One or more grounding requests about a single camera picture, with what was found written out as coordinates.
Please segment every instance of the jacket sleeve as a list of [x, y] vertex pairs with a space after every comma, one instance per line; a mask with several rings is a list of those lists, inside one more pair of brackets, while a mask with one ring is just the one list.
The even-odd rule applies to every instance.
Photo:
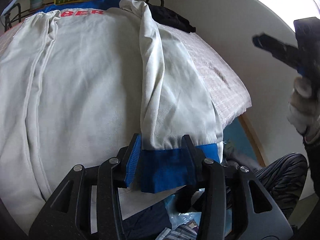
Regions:
[[317, 196], [320, 196], [320, 138], [312, 144], [307, 144], [303, 140], [303, 144], [308, 155], [314, 189]]

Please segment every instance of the cable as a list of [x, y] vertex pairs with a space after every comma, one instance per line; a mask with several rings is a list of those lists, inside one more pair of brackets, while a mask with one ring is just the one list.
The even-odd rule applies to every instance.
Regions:
[[5, 26], [3, 25], [3, 23], [2, 23], [1, 17], [0, 17], [0, 22], [1, 22], [2, 26], [5, 27]]

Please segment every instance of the black clamp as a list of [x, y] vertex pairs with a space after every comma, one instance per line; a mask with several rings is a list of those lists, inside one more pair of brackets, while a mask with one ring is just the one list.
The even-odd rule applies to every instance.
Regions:
[[[140, 143], [140, 135], [135, 134], [128, 147], [121, 148], [117, 157], [102, 165], [74, 166], [39, 212], [29, 237], [21, 234], [7, 210], [1, 213], [0, 206], [1, 217], [6, 217], [2, 225], [8, 226], [4, 235], [12, 240], [17, 239], [14, 235], [18, 234], [23, 236], [19, 239], [26, 240], [126, 240], [118, 188], [127, 188], [133, 181]], [[292, 236], [285, 216], [247, 167], [236, 170], [206, 158], [188, 135], [182, 137], [181, 146], [182, 154], [190, 157], [188, 170], [194, 172], [190, 174], [194, 185], [205, 188], [197, 240], [288, 240]], [[91, 189], [94, 185], [97, 186], [98, 231], [91, 234]], [[232, 230], [225, 237], [226, 186], [232, 194]]]

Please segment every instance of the red lettering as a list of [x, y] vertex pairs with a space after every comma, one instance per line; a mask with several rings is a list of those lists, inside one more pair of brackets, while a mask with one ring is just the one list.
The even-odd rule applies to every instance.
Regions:
[[92, 10], [91, 13], [92, 13], [92, 14], [95, 14], [95, 13], [103, 14], [103, 11]]
[[66, 11], [61, 14], [61, 17], [71, 16], [71, 15], [73, 15], [73, 11]]
[[77, 15], [87, 15], [87, 12], [88, 11], [77, 11], [77, 13], [75, 14], [76, 16]]

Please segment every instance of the black tool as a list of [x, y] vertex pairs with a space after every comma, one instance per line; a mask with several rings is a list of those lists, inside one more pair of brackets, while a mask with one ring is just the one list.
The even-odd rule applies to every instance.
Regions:
[[298, 47], [282, 43], [266, 34], [254, 36], [253, 44], [268, 52], [308, 78], [315, 91], [320, 88], [320, 19], [294, 21]]

